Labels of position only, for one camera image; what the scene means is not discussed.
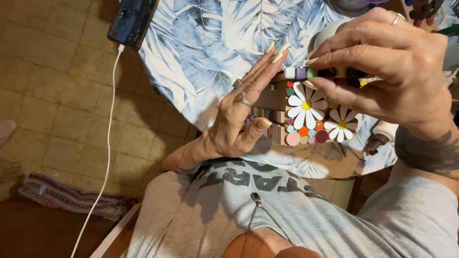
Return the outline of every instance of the white charging cable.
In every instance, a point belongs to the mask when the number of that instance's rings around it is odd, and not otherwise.
[[[118,47],[118,56],[116,57],[115,60],[115,66],[113,66],[113,98],[112,98],[112,108],[110,109],[110,121],[108,122],[108,133],[107,133],[107,145],[108,145],[108,163],[107,163],[107,172],[105,173],[105,180],[104,180],[104,185],[102,186],[101,192],[99,193],[99,196],[95,200],[91,210],[88,213],[88,216],[86,217],[86,221],[83,224],[83,228],[80,231],[80,235],[78,236],[77,242],[75,243],[75,247],[73,248],[72,255],[70,258],[73,258],[75,255],[75,251],[77,250],[78,244],[80,243],[81,235],[83,235],[84,228],[86,227],[86,224],[88,223],[89,217],[91,216],[92,211],[94,210],[95,205],[101,198],[101,195],[105,189],[105,185],[107,184],[107,179],[108,179],[108,171],[110,169],[110,128],[112,127],[112,116],[113,116],[113,106],[115,105],[115,70],[116,70],[116,64],[118,63],[119,56],[121,55],[122,51],[124,50],[124,45],[119,45]]]

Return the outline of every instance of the table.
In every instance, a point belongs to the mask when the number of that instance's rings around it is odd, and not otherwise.
[[[161,0],[139,51],[151,84],[199,130],[269,42],[290,43],[285,67],[299,67],[313,36],[344,18],[322,0]],[[352,178],[395,163],[393,144],[362,149],[376,119],[358,115],[356,136],[336,143],[280,146],[262,137],[242,158],[307,178]]]

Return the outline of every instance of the glue bottle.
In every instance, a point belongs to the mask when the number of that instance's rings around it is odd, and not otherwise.
[[[385,145],[388,142],[395,142],[397,128],[398,124],[379,121],[375,128],[373,128],[374,137],[368,143],[368,153],[373,156],[378,153],[377,148],[379,146]]]

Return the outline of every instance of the silver ring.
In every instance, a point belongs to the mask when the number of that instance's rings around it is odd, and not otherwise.
[[[244,105],[246,105],[247,107],[252,107],[252,104],[250,104],[248,101],[246,101],[246,99],[244,98],[244,92],[241,91],[241,93],[239,93],[239,95],[236,97],[236,102],[240,102]]]
[[[234,83],[233,83],[233,88],[237,88],[237,87],[239,87],[239,85],[241,85],[241,84],[242,84],[241,80],[236,79],[236,81],[234,81]]]
[[[394,11],[389,11],[389,12],[391,12],[391,13],[395,14],[395,16],[397,16],[397,17],[395,17],[395,20],[391,23],[391,25],[397,24],[399,18],[402,18],[404,21],[406,21],[405,17],[403,15],[401,15],[400,13],[394,12]]]

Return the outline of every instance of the arm tattoo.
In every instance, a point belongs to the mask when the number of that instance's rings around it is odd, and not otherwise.
[[[194,165],[192,168],[181,168],[179,167],[178,165],[175,165],[179,171],[177,173],[179,174],[184,174],[184,175],[192,175],[194,173],[196,173],[196,171],[198,171],[199,167],[201,166],[201,162],[199,162],[198,164]]]
[[[403,126],[395,134],[395,153],[408,166],[459,179],[459,139],[449,130],[436,140],[419,140]]]

